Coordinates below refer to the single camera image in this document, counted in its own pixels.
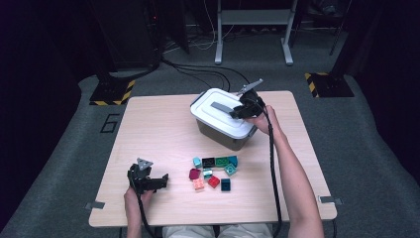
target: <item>gray carpet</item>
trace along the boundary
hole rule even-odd
[[[279,35],[238,37],[225,43],[222,66],[239,71],[249,81],[264,79],[257,90],[294,94],[331,193],[345,202],[337,207],[338,237],[420,237],[420,188],[377,134],[358,84],[346,77],[355,94],[352,98],[313,98],[309,91],[304,73],[332,68],[343,38],[329,57],[333,41],[328,34],[299,33],[291,50],[294,66],[286,66]],[[203,51],[191,46],[190,55],[175,50],[164,57],[176,63],[214,65],[215,47]],[[231,91],[245,83],[237,74],[223,72]],[[227,89],[220,78],[200,78],[212,87]],[[102,125],[111,113],[119,114],[112,119],[121,122],[126,106],[90,106],[97,78],[85,78],[79,85],[82,98],[77,112],[1,238],[118,237],[119,228],[90,227],[84,206],[96,197],[119,123],[115,133],[100,133]],[[200,80],[162,64],[136,81],[132,96],[206,89],[208,85]],[[287,225],[281,237],[286,237]],[[332,237],[332,222],[324,222],[324,227],[326,237]]]

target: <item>gray box base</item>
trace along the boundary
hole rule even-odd
[[[254,135],[254,133],[257,131],[257,127],[253,127],[253,129],[250,131],[247,137],[243,139],[234,139],[231,138],[209,126],[202,123],[199,120],[197,121],[198,129],[202,134],[209,137],[213,141],[227,147],[228,149],[231,149],[232,151],[239,151],[241,150],[245,143]]]

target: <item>toy block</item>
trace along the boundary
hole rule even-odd
[[[215,161],[215,165],[218,168],[225,168],[227,165],[229,165],[229,160],[227,157],[216,158]]]
[[[192,181],[195,190],[203,189],[204,188],[204,180],[203,178],[194,179]]]
[[[198,157],[195,157],[194,159],[192,159],[192,163],[194,164],[195,169],[199,169],[202,167],[201,160]]]
[[[213,171],[210,168],[203,170],[204,179],[210,179],[213,176]]]
[[[236,172],[236,168],[232,164],[229,164],[225,167],[225,172],[230,177]]]
[[[215,161],[214,158],[203,158],[201,160],[201,162],[203,163],[203,168],[213,168],[215,167]]]
[[[223,191],[231,190],[231,179],[230,178],[222,178],[221,188]]]
[[[189,179],[194,180],[200,178],[201,171],[198,169],[191,169],[189,171]]]
[[[231,163],[235,168],[238,167],[238,157],[236,156],[230,156],[228,157],[229,163]]]
[[[208,181],[207,181],[211,186],[213,186],[213,188],[216,188],[216,186],[217,185],[219,185],[219,183],[220,183],[220,180],[217,178],[217,177],[215,177],[215,176],[212,176]]]

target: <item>person's right hand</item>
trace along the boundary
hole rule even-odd
[[[277,132],[281,133],[281,128],[280,128],[280,125],[278,123],[277,116],[275,115],[274,109],[270,105],[267,105],[265,107],[265,112],[268,114],[268,119],[269,119],[269,121],[271,123],[271,126],[272,126],[272,132],[273,133],[277,133]],[[253,123],[262,132],[268,134],[268,122],[267,122],[267,120],[265,118],[265,115],[263,113],[258,117],[245,118],[245,121]]]

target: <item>green block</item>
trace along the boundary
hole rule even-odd
[[[229,165],[229,159],[227,157],[216,158],[215,164],[218,168],[225,168],[227,165]]]

